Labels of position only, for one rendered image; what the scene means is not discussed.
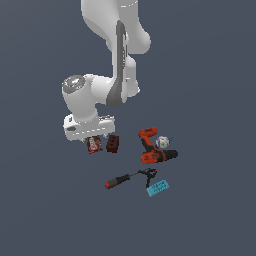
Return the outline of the white grey ball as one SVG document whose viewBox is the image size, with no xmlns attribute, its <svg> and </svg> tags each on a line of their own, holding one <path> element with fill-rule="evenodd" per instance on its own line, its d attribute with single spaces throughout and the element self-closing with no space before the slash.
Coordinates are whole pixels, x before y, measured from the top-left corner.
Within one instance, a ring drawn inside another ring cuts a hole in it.
<svg viewBox="0 0 256 256">
<path fill-rule="evenodd" d="M 159 136 L 156 139 L 156 145 L 159 148 L 167 148 L 169 146 L 169 138 L 166 136 Z"/>
</svg>

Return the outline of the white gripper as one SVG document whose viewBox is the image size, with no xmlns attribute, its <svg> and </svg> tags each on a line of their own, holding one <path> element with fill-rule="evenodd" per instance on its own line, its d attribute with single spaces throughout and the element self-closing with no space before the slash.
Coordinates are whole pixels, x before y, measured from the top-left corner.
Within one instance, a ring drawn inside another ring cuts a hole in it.
<svg viewBox="0 0 256 256">
<path fill-rule="evenodd" d="M 87 137 L 100 136 L 102 141 L 106 140 L 108 134 L 115 131 L 115 118 L 113 116 L 96 116 L 94 119 L 86 122 L 78 122 L 72 114 L 64 119 L 64 133 L 70 141 L 80 140 L 87 142 Z"/>
</svg>

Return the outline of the red white food box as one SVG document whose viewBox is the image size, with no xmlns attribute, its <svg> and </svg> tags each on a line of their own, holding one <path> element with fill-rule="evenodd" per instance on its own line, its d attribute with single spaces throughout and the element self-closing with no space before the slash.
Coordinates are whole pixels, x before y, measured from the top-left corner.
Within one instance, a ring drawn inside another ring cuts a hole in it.
<svg viewBox="0 0 256 256">
<path fill-rule="evenodd" d="M 101 139 L 99 136 L 92 136 L 87 138 L 87 148 L 90 154 L 103 150 Z"/>
</svg>

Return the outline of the light blue flat box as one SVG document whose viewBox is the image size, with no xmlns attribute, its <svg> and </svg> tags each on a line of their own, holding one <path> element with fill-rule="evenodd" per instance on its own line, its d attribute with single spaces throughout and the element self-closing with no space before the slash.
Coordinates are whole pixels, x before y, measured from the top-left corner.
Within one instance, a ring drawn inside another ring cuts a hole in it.
<svg viewBox="0 0 256 256">
<path fill-rule="evenodd" d="M 169 184 L 166 180 L 159 181 L 147 188 L 147 193 L 150 197 L 155 196 L 156 194 L 165 191 L 169 188 Z"/>
</svg>

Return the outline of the black spring clamp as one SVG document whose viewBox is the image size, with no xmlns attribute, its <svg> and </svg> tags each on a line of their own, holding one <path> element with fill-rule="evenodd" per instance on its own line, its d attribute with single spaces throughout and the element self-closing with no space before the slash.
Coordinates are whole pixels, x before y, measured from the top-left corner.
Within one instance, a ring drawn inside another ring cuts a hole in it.
<svg viewBox="0 0 256 256">
<path fill-rule="evenodd" d="M 156 176 L 157 170 L 152 169 L 152 168 L 147 168 L 145 170 L 139 170 L 139 173 L 144 174 L 144 175 L 147 176 L 146 187 L 149 187 L 150 186 L 150 180 Z"/>
</svg>

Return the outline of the black red-tipped screwdriver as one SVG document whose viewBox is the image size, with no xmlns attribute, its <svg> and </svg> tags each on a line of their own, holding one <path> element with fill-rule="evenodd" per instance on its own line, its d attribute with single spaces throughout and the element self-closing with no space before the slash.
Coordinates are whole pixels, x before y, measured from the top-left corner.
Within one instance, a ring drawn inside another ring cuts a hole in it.
<svg viewBox="0 0 256 256">
<path fill-rule="evenodd" d="M 112 178 L 110 180 L 107 180 L 105 182 L 105 187 L 107 189 L 114 188 L 117 185 L 120 185 L 121 183 L 123 183 L 127 180 L 130 180 L 130 179 L 131 179 L 131 175 L 129 175 L 129 174 L 126 174 L 126 175 L 123 175 L 123 176 L 120 176 L 120 177 L 115 177 L 115 178 Z"/>
</svg>

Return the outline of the dark brown toy brick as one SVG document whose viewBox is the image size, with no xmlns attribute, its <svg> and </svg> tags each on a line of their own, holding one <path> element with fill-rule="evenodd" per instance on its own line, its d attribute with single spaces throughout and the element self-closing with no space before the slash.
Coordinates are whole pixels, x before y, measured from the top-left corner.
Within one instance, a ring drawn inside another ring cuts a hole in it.
<svg viewBox="0 0 256 256">
<path fill-rule="evenodd" d="M 110 135 L 106 144 L 106 150 L 111 153 L 116 153 L 119 147 L 119 137 L 116 135 Z"/>
</svg>

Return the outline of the orange black power drill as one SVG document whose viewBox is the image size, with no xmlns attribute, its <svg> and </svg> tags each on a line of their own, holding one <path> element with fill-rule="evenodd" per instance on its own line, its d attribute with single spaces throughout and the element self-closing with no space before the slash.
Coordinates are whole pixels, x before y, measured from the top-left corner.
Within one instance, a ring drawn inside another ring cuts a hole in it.
<svg viewBox="0 0 256 256">
<path fill-rule="evenodd" d="M 138 136 L 145 148 L 145 152 L 141 156 L 141 162 L 143 164 L 164 162 L 178 156 L 176 150 L 162 150 L 157 145 L 153 145 L 150 138 L 156 134 L 156 127 L 141 129 L 139 131 Z"/>
</svg>

